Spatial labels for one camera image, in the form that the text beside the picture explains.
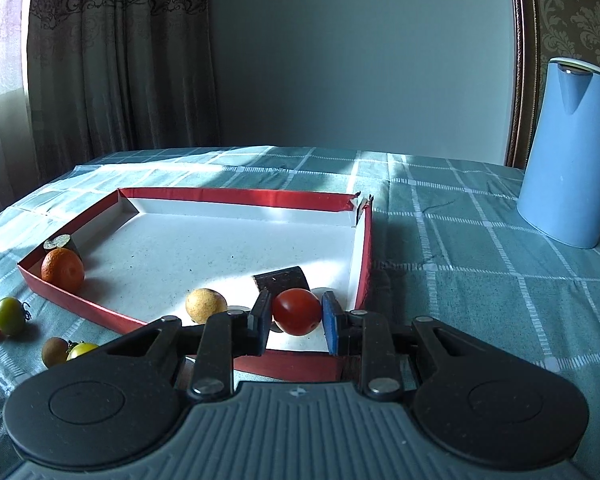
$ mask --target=yellow tomato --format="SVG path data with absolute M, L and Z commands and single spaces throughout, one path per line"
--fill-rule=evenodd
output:
M 77 344 L 76 346 L 74 346 L 71 351 L 69 352 L 69 355 L 67 356 L 66 360 L 70 361 L 71 359 L 74 359 L 82 354 L 86 354 L 87 352 L 90 352 L 91 350 L 97 348 L 98 345 L 94 344 L 94 343 L 80 343 Z

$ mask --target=gray curtain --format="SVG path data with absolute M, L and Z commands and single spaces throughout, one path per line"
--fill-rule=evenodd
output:
M 119 150 L 220 144 L 207 0 L 31 0 L 43 181 Z

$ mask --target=wooden trim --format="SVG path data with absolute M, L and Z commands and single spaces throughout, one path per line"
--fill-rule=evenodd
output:
M 505 164 L 524 168 L 536 130 L 540 88 L 540 31 L 536 0 L 513 0 L 516 66 L 511 133 Z

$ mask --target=kettle spout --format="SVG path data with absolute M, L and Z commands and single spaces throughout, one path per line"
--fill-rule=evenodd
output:
M 558 64 L 562 104 L 567 115 L 573 114 L 578 109 L 592 78 L 593 72 L 589 70 Z

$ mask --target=tray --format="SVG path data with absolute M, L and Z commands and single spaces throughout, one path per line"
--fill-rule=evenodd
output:
M 280 190 L 125 188 L 59 229 L 71 234 L 85 267 L 77 295 L 40 278 L 42 243 L 19 264 L 27 285 L 53 303 L 118 333 L 173 314 L 193 324 L 186 295 L 206 286 L 229 306 L 250 308 L 253 276 L 300 266 L 320 297 L 333 290 L 360 308 L 370 271 L 371 202 L 358 195 Z M 238 370 L 291 381 L 337 380 L 322 325 L 307 336 L 271 332 L 263 357 Z

